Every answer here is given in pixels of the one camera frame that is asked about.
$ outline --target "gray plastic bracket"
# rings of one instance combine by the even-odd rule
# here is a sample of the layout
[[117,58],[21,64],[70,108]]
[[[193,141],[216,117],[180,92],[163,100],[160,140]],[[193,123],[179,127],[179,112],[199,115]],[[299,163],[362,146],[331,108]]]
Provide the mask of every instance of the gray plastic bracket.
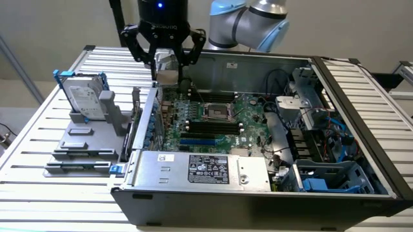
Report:
[[85,123],[84,122],[84,116],[81,115],[81,113],[74,113],[73,111],[69,112],[69,117],[73,123]]
[[52,152],[54,159],[68,160],[70,158],[100,157],[104,160],[117,159],[115,149],[82,150],[82,149],[56,149]]
[[69,129],[68,134],[69,135],[93,135],[93,130],[92,128]]
[[101,91],[99,100],[104,104],[108,111],[107,115],[104,115],[104,118],[107,120],[107,123],[112,124],[116,135],[123,136],[127,133],[127,130],[121,126],[124,116],[121,115],[119,106],[115,105],[113,99],[115,99],[113,91],[108,90]]

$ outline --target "black cable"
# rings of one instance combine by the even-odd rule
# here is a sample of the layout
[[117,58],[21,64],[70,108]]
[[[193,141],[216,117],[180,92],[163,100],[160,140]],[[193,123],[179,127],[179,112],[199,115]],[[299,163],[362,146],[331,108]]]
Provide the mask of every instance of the black cable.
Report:
[[275,110],[272,110],[272,112],[276,114],[276,116],[278,116],[278,119],[279,119],[279,121],[280,121],[280,123],[282,123],[282,126],[283,126],[283,128],[286,129],[286,131],[288,131],[290,130],[290,128],[287,127],[287,125],[286,125],[286,123],[283,122],[283,119],[282,119],[282,116],[280,116],[280,114],[279,114],[279,111],[278,111],[278,108],[276,108],[276,103],[275,102],[271,102],[270,101],[270,103],[272,103],[274,105],[275,105]]
[[4,126],[14,136],[17,136],[17,134],[12,131],[12,129],[9,129],[9,127],[5,124],[0,123],[0,125]]
[[291,149],[291,148],[290,148],[290,147],[284,147],[284,148],[282,148],[282,149],[279,149],[279,150],[276,150],[276,151],[272,151],[272,153],[280,152],[280,151],[283,151],[283,150],[286,150],[286,149]]
[[286,75],[286,79],[290,80],[290,74],[283,70],[283,69],[272,69],[271,71],[267,72],[266,76],[264,76],[264,95],[268,94],[268,79],[270,79],[270,75],[272,72],[280,71],[284,75]]
[[271,96],[271,93],[272,93],[272,89],[274,89],[274,85],[275,85],[275,84],[276,84],[276,86],[278,86],[278,90],[280,90],[279,93],[283,93],[282,85],[279,84],[279,81],[278,81],[278,79],[275,78],[275,79],[274,79],[274,83],[272,83],[271,88],[270,88],[270,96]]

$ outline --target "metal chassis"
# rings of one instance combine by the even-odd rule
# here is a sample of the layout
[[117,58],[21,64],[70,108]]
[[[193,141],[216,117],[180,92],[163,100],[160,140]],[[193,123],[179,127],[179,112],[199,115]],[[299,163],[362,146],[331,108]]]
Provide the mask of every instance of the metal chassis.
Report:
[[[243,52],[216,52],[212,50],[204,52],[244,54]],[[278,54],[266,54],[264,56],[310,60],[310,64],[315,66],[319,72],[320,81],[328,88],[328,94],[335,99],[334,103],[338,104],[340,113],[347,117],[356,132],[359,143],[363,144],[371,155],[394,191],[393,197],[288,193],[199,193],[181,192],[177,189],[168,191],[136,189],[132,186],[121,185],[112,188],[112,196],[133,225],[343,231],[366,218],[373,216],[389,217],[413,205],[413,192],[409,185],[339,88],[322,59],[319,57]],[[195,217],[199,211],[192,209],[192,204],[196,203],[197,208],[208,209],[211,208],[209,202],[219,205],[219,209],[215,210],[219,210],[220,213],[205,210],[208,212],[205,216]],[[133,217],[136,209],[140,212],[147,212],[145,215],[140,215],[139,218]],[[236,220],[224,220],[221,219],[223,215],[231,215],[231,218]]]

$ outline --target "cable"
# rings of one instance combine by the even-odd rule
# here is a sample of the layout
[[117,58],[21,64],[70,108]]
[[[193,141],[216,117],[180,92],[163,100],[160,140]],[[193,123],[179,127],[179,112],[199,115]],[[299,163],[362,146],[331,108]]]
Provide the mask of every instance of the cable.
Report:
[[291,149],[291,148],[290,148],[290,147],[284,147],[284,148],[282,148],[282,149],[279,149],[279,150],[276,150],[276,151],[272,151],[272,153],[280,152],[280,151],[283,151],[283,150],[286,150],[286,149]]
[[279,111],[278,111],[278,107],[276,107],[276,103],[275,102],[266,102],[264,104],[263,104],[263,111],[264,111],[264,106],[267,105],[267,104],[274,104],[275,105],[275,114],[276,114],[276,116],[278,116],[278,119],[279,119],[279,121],[280,121],[280,123],[282,123],[282,126],[283,126],[283,128],[286,129],[286,131],[288,131],[290,130],[290,128],[287,127],[287,125],[284,124],[284,122],[283,122],[283,119],[282,119],[282,116],[280,116],[280,114],[279,114]]
[[359,147],[359,145],[358,145],[358,141],[356,141],[356,139],[355,139],[355,138],[354,138],[354,142],[355,142],[355,155],[358,155],[358,152],[359,152],[358,147]]
[[262,100],[266,102],[266,99],[264,99],[262,96],[259,96],[258,99],[262,99]]
[[14,136],[17,136],[17,134],[12,131],[12,129],[5,124],[0,123],[0,125],[4,126]]
[[268,95],[268,79],[272,72],[280,71],[286,75],[287,81],[290,81],[290,74],[283,69],[272,69],[264,76],[264,95]]
[[282,85],[279,84],[279,81],[278,81],[278,79],[275,78],[275,79],[274,79],[274,83],[272,83],[271,88],[270,88],[270,95],[271,95],[271,93],[272,93],[272,89],[274,89],[275,83],[276,83],[278,89],[280,89],[280,93],[283,93]]
[[339,155],[339,158],[336,160],[336,163],[340,163],[342,162],[342,159],[343,157],[346,156],[346,146],[342,145],[342,148],[340,148],[340,155]]

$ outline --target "blue latch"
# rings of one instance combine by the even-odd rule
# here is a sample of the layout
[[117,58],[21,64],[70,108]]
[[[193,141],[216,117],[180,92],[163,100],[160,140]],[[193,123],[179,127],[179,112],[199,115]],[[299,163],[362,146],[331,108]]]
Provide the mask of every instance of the blue latch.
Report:
[[100,72],[99,76],[101,78],[104,90],[109,90],[108,77],[105,76],[104,72]]
[[72,71],[62,71],[62,72],[60,73],[60,76],[72,77],[72,76],[76,76],[76,73],[72,72]]
[[330,192],[330,193],[358,193],[359,186],[355,185],[347,189],[328,189],[324,179],[307,178],[302,182],[303,190],[307,192]]
[[121,167],[117,166],[117,165],[112,165],[111,168],[109,168],[109,174],[111,175],[117,175],[117,174],[121,174]]

